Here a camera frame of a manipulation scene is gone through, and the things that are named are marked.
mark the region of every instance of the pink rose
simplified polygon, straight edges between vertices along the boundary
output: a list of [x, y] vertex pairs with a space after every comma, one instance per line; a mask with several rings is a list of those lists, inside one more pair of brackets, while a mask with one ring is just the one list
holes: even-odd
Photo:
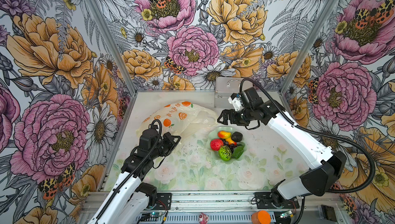
[[181, 28], [177, 34], [167, 40], [169, 57], [174, 63], [186, 68], [185, 75], [194, 76], [196, 71], [214, 65], [219, 58], [217, 40], [211, 33], [199, 27]]
[[376, 105], [377, 96], [371, 87], [372, 77], [366, 68], [356, 62], [333, 62], [319, 77], [318, 104], [313, 105], [313, 112], [319, 119], [323, 116], [338, 123], [340, 130], [356, 129]]
[[33, 104], [15, 125], [18, 150], [12, 155], [11, 171], [42, 182], [59, 176], [71, 163], [78, 170], [88, 156], [84, 146], [89, 121], [85, 107], [69, 95]]
[[336, 55], [367, 65], [388, 54], [395, 47], [395, 16], [382, 24], [369, 23], [363, 29], [355, 27], [357, 20], [354, 17], [358, 9], [372, 10], [383, 2], [384, 0], [352, 0], [343, 10], [343, 14], [339, 14], [336, 34], [331, 42]]
[[[189, 25], [192, 23], [195, 17], [195, 0], [175, 0], [177, 5], [172, 4], [176, 7], [179, 5], [179, 10], [174, 13], [160, 17], [149, 17], [145, 18], [147, 24], [150, 26], [151, 30], [156, 34], [166, 33], [167, 31], [175, 31], [183, 27], [184, 25]], [[151, 3], [149, 0], [135, 0], [137, 4], [135, 10], [138, 13], [144, 11], [144, 9], [149, 9], [151, 11]]]
[[7, 146], [12, 134], [12, 123], [20, 112], [17, 99], [8, 89], [0, 86], [0, 152]]

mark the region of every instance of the orange fruit print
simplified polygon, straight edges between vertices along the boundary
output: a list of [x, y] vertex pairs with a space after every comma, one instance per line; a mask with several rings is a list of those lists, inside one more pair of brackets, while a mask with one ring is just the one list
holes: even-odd
[[165, 127], [169, 127], [169, 126], [171, 125], [171, 120], [165, 119], [165, 120], [163, 121], [163, 125], [164, 125]]
[[188, 115], [186, 113], [178, 113], [181, 120], [185, 119]]

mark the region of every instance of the floral tablecloth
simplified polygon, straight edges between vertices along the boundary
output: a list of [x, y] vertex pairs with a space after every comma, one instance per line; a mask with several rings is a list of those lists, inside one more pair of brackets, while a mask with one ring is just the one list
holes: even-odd
[[[268, 190], [280, 180], [298, 176], [308, 169], [296, 151], [268, 127], [253, 131], [236, 127], [246, 142], [244, 160], [231, 164], [215, 160], [206, 147], [210, 142], [207, 134], [214, 129], [201, 129], [181, 140], [158, 169], [151, 169], [144, 182], [156, 186], [158, 191]], [[117, 154], [106, 191], [114, 186], [128, 156], [125, 152]], [[161, 160], [157, 158], [155, 166]]]

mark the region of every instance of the orange jar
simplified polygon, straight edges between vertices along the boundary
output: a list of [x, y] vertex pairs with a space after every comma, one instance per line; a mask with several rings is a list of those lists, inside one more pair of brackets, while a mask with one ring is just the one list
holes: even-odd
[[269, 224], [271, 218], [268, 212], [261, 210], [252, 214], [251, 221], [253, 224]]

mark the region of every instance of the small pink figurine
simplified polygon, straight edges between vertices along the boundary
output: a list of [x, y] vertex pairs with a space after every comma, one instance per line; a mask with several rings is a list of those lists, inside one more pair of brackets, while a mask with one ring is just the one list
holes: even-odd
[[209, 222], [209, 216], [205, 215], [204, 213], [201, 213], [199, 215], [199, 223], [200, 224], [207, 224]]

